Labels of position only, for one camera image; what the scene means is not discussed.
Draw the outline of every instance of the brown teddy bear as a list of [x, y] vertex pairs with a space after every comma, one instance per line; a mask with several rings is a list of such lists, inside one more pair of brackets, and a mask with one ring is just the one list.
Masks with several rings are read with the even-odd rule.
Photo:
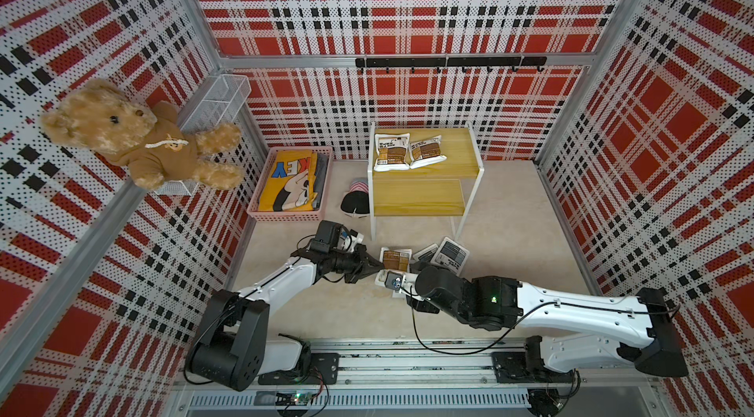
[[207, 132], [183, 134], [177, 118], [176, 108], [166, 101], [150, 110], [128, 101], [112, 83], [94, 79], [43, 114], [42, 128], [53, 143], [90, 148], [113, 165], [127, 166], [134, 183], [146, 190], [178, 179], [215, 189], [238, 186], [240, 167], [200, 157], [238, 146], [240, 129], [222, 123]]

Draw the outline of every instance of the black cable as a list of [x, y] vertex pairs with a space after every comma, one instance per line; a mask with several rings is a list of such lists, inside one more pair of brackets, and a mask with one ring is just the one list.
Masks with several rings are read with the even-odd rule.
[[421, 298], [421, 296], [420, 296], [419, 294], [411, 294], [411, 293], [409, 293], [408, 291], [406, 291], [406, 288], [404, 288], [404, 287], [401, 287], [401, 290], [402, 290], [402, 291], [403, 291], [404, 293], [408, 294], [408, 295], [409, 295], [409, 296], [411, 297], [411, 299], [414, 299], [414, 298], [415, 298], [415, 297], [417, 297], [417, 296]]
[[[413, 297], [413, 291], [414, 291], [414, 287], [411, 287], [411, 293], [410, 293], [410, 294], [411, 294], [411, 296], [412, 296], [412, 297]], [[527, 313], [526, 313], [526, 314], [524, 314], [524, 315], [523, 315], [523, 316], [522, 316], [522, 317], [521, 317], [520, 319], [518, 319], [518, 320], [516, 321], [516, 323], [514, 324], [514, 326], [513, 326], [513, 327], [510, 327], [510, 328], [509, 328], [508, 330], [506, 330], [506, 331], [505, 331], [505, 333], [504, 333], [503, 335], [501, 335], [501, 336], [500, 336], [500, 338], [498, 338], [497, 340], [495, 340], [495, 341], [494, 341], [493, 343], [489, 344], [488, 346], [486, 346], [486, 347], [484, 347], [484, 348], [480, 348], [479, 350], [474, 350], [474, 351], [464, 351], [463, 353], [451, 353], [450, 351], [442, 351], [442, 350], [438, 350], [438, 349], [436, 349], [436, 348], [431, 348], [431, 347], [428, 347], [428, 346], [426, 346], [426, 345], [425, 345], [425, 344], [424, 344], [424, 343], [423, 343], [423, 342], [421, 341], [421, 338], [419, 338], [419, 333], [418, 333], [418, 332], [416, 331], [416, 315], [415, 315], [415, 312], [414, 312], [414, 309], [413, 309], [413, 308], [411, 308], [411, 321], [412, 321], [412, 322], [414, 323], [414, 335], [416, 336], [416, 339], [417, 339], [417, 340], [419, 341], [419, 344], [421, 344], [421, 346], [422, 346], [422, 347], [424, 347], [424, 348], [427, 348], [427, 349], [428, 349], [429, 351], [434, 351], [434, 352], [437, 352], [437, 353], [441, 353], [441, 354], [443, 354], [443, 355], [474, 355], [474, 354], [476, 354], [476, 353], [481, 353], [481, 352], [483, 352], [483, 351], [485, 351], [485, 350], [489, 350], [490, 348], [492, 348], [492, 347], [496, 346], [496, 345], [497, 345], [497, 344], [498, 344], [498, 343], [499, 343], [499, 342], [500, 342], [500, 341], [501, 341], [502, 339], [504, 339], [504, 338], [505, 338], [505, 336], [506, 336], [506, 335], [508, 335], [508, 333], [510, 333], [510, 332], [511, 332], [511, 330], [513, 330], [513, 329], [514, 329], [514, 327], [515, 327], [515, 326], [517, 326], [517, 325], [518, 325], [518, 324], [519, 324], [519, 323], [520, 323], [520, 322], [521, 322], [522, 320], [524, 320], [525, 318], [527, 318], [527, 317], [528, 317], [528, 316], [529, 316], [530, 314], [532, 314], [532, 313], [533, 313], [534, 311], [536, 311], [537, 309], [543, 308], [544, 306], [546, 306], [546, 305], [550, 305], [550, 304], [557, 304], [557, 303], [556, 303], [556, 302], [554, 302], [554, 301], [551, 301], [551, 302], [543, 302], [542, 304], [536, 305], [536, 306], [535, 306], [535, 307], [534, 307], [534, 308], [533, 308], [533, 309], [532, 309], [531, 311], [527, 312]]]
[[678, 309], [680, 309], [680, 306], [677, 306], [675, 309], [665, 308], [664, 311], [657, 311], [657, 312], [650, 312], [650, 311], [621, 311], [620, 309], [598, 308], [598, 307], [593, 306], [593, 305], [572, 304], [570, 302], [561, 302], [560, 304], [561, 305], [570, 305], [571, 307], [574, 307], [574, 308], [593, 309], [595, 311], [617, 312], [618, 314], [628, 314], [628, 315], [667, 315], [670, 318], [673, 317], [673, 316], [670, 315], [670, 312], [673, 312], [673, 315], [675, 315], [675, 313], [678, 312]]
[[298, 240], [298, 242], [296, 242], [296, 250], [298, 250], [299, 248], [301, 248], [298, 245], [301, 243], [302, 240], [304, 240], [305, 238], [314, 237], [315, 235], [317, 235], [317, 234], [309, 234], [309, 235], [305, 235], [304, 237], [301, 237]]
[[[408, 291], [406, 291], [406, 293], [409, 293], [410, 297], [413, 298], [414, 297], [413, 291], [414, 291], [414, 288], [413, 288], [413, 286], [411, 286], [411, 292], [409, 293]], [[555, 301], [542, 302], [542, 304], [536, 305], [531, 311], [527, 312], [521, 318], [519, 318], [516, 321], [516, 323], [513, 325], [513, 327], [510, 327], [508, 330], [506, 330], [505, 333], [503, 333], [503, 335], [501, 335], [500, 338], [498, 338], [497, 340], [495, 340], [493, 343], [489, 344], [488, 346], [486, 346], [484, 348], [480, 348], [479, 350], [465, 351], [463, 353], [451, 353], [450, 351], [442, 351], [442, 350], [438, 350], [436, 348], [431, 348], [431, 347], [426, 346], [421, 341], [421, 338], [419, 337], [419, 332], [417, 332], [417, 330], [416, 330], [416, 315], [415, 315], [415, 312], [414, 312], [413, 308], [411, 308], [411, 321], [413, 322], [413, 325], [414, 325], [414, 336], [416, 336], [416, 340], [418, 340], [419, 344], [422, 347], [426, 348], [427, 350], [434, 351], [436, 353], [441, 353], [443, 355], [474, 355], [474, 354], [477, 354], [477, 353], [481, 353], [482, 351], [489, 350], [490, 348], [496, 346], [502, 339], [505, 338], [505, 336], [508, 335], [508, 333], [511, 332], [511, 330], [513, 330], [518, 324], [520, 324], [522, 320], [524, 320], [525, 318], [527, 318], [530, 314], [532, 314], [537, 309], [540, 309], [540, 308], [542, 308], [542, 307], [544, 307], [546, 305], [551, 305], [551, 304], [556, 304], [557, 305], [558, 302], [555, 302]], [[568, 303], [568, 302], [561, 302], [560, 304], [561, 305], [570, 305], [570, 306], [573, 306], [573, 307], [576, 307], [576, 308], [595, 309], [595, 310], [598, 310], [598, 311], [610, 311], [610, 312], [618, 312], [618, 313], [623, 313], [623, 314], [668, 315], [670, 318], [673, 317], [673, 316], [670, 316], [670, 309], [666, 309], [665, 311], [660, 311], [660, 312], [636, 311], [636, 312], [629, 313], [628, 311], [619, 311], [617, 309], [598, 308], [598, 307], [595, 307], [595, 306], [571, 304], [571, 303]], [[675, 309], [675, 313], [677, 313], [678, 308], [680, 308], [680, 306], [678, 306]]]
[[340, 278], [338, 278], [337, 280], [334, 280], [334, 281], [331, 280], [331, 279], [329, 279], [329, 278], [327, 278], [324, 274], [322, 275], [322, 279], [326, 280], [326, 281], [329, 281], [330, 283], [340, 283], [340, 281], [343, 280], [344, 278], [345, 278], [345, 273], [343, 274], [343, 276], [341, 276]]
[[327, 404], [329, 404], [329, 388], [327, 387], [327, 383], [325, 382], [325, 378], [322, 375], [322, 373], [320, 373], [319, 370], [317, 370], [317, 373], [320, 375], [320, 381], [322, 382], [322, 384], [325, 385], [325, 391], [327, 391], [327, 397], [325, 398], [325, 404], [322, 406], [322, 409], [320, 409], [317, 412], [309, 415], [309, 417], [315, 417], [315, 415], [319, 415], [320, 412], [322, 412], [323, 410], [325, 410], [325, 407], [327, 407]]
[[574, 382], [571, 381], [571, 389], [570, 389], [568, 395], [565, 396], [565, 402], [563, 403], [562, 407], [560, 408], [560, 410], [558, 410], [559, 414], [563, 411], [563, 409], [566, 408], [566, 404], [569, 403], [569, 401], [571, 400], [571, 398], [573, 396], [575, 396], [576, 393], [578, 393], [578, 390], [581, 389], [581, 374], [579, 374], [578, 370], [576, 370], [576, 369], [574, 369], [572, 371], [572, 373], [574, 374], [574, 380], [575, 380], [575, 383], [576, 383], [576, 389], [574, 389]]

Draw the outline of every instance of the wooden table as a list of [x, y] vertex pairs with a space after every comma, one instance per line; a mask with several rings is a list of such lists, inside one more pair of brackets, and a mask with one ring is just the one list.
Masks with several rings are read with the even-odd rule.
[[[377, 134], [410, 133], [410, 140], [442, 136], [440, 151], [447, 160], [413, 170], [374, 171], [375, 132]], [[370, 131], [370, 159], [367, 179], [370, 187], [370, 223], [372, 240], [377, 235], [376, 217], [380, 216], [460, 216], [451, 219], [455, 239], [461, 235], [466, 215], [484, 175], [482, 157], [474, 131], [466, 128], [376, 128]], [[474, 178], [468, 201], [461, 180]]]

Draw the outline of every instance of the white wire basket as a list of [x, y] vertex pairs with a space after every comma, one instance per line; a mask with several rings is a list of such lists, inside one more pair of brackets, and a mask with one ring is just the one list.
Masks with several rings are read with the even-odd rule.
[[[221, 122], [233, 122], [251, 93], [249, 78], [244, 75], [219, 75], [208, 78], [214, 79], [215, 82], [193, 113], [180, 125], [181, 131], [186, 134], [210, 130]], [[165, 196], [193, 196], [198, 186], [199, 183], [192, 179], [169, 181], [156, 189], [155, 193]]]

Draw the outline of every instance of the teddy bear hoodie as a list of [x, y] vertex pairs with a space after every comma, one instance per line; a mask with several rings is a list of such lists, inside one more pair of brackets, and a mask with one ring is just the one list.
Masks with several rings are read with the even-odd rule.
[[161, 101], [152, 112], [157, 122], [142, 143], [106, 159], [118, 167], [127, 166], [132, 178], [163, 174], [165, 180], [190, 179], [196, 168], [196, 138], [178, 129], [178, 112], [170, 103]]

